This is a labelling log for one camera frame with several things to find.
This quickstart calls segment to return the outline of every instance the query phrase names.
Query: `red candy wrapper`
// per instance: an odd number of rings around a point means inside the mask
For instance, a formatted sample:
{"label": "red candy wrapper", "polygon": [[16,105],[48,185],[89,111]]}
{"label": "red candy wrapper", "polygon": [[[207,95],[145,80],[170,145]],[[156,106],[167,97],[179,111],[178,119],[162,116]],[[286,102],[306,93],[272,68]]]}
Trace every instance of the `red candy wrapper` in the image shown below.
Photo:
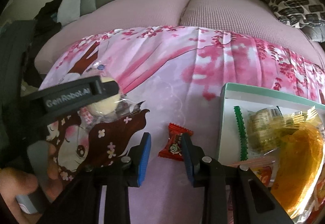
{"label": "red candy wrapper", "polygon": [[158,153],[159,157],[183,161],[181,137],[183,133],[193,135],[193,131],[170,123],[168,126],[169,140],[163,150]]}

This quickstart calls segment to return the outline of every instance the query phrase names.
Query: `silver bolt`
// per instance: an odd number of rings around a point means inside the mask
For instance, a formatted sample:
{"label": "silver bolt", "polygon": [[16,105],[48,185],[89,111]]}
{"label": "silver bolt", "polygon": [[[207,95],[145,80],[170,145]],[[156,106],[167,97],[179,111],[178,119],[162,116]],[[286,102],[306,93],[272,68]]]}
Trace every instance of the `silver bolt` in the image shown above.
{"label": "silver bolt", "polygon": [[92,170],[94,170],[94,167],[91,164],[89,164],[84,167],[84,170],[86,172],[91,172]]}
{"label": "silver bolt", "polygon": [[204,156],[203,158],[202,158],[202,161],[203,162],[211,162],[212,161],[212,159],[211,159],[211,157],[209,157],[209,156]]}
{"label": "silver bolt", "polygon": [[131,161],[131,158],[129,156],[123,156],[121,158],[121,162],[127,163],[127,162],[130,162],[130,161]]}
{"label": "silver bolt", "polygon": [[241,164],[239,166],[239,168],[240,168],[240,170],[245,171],[245,172],[248,171],[248,169],[249,169],[249,167],[247,165],[244,165],[244,164]]}

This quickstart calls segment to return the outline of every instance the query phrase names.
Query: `pink sofa cushion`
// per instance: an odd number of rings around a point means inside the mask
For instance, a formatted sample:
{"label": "pink sofa cushion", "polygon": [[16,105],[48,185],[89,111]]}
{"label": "pink sofa cushion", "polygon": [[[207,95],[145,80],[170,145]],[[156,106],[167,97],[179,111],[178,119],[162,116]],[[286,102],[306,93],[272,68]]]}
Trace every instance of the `pink sofa cushion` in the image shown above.
{"label": "pink sofa cushion", "polygon": [[82,16],[54,35],[35,58],[35,67],[46,74],[67,46],[89,35],[117,28],[179,25],[189,0],[115,0]]}
{"label": "pink sofa cushion", "polygon": [[181,25],[230,30],[267,40],[325,67],[325,52],[304,33],[282,24],[260,0],[191,0]]}

